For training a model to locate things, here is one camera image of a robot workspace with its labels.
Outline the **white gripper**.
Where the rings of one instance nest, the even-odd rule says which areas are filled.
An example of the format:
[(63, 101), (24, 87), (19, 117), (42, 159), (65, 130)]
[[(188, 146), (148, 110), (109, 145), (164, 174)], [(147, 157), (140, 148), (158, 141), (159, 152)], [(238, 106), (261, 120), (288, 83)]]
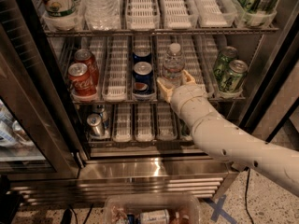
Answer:
[(182, 86), (173, 89), (167, 87), (165, 80), (157, 78), (157, 86), (162, 98), (170, 102), (173, 111), (187, 125), (193, 125), (197, 120), (207, 116), (222, 119), (222, 115), (208, 101), (203, 90), (195, 84), (195, 78), (185, 69), (182, 70)]

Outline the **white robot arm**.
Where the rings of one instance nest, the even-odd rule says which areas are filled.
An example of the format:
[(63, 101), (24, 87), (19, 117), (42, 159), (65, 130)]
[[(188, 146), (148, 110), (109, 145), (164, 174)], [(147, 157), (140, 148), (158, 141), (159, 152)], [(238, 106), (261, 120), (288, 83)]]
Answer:
[(182, 72), (181, 81), (175, 87), (162, 77), (156, 79), (164, 99), (185, 122), (200, 150), (215, 160), (249, 167), (299, 196), (297, 151), (267, 143), (225, 119), (187, 71)]

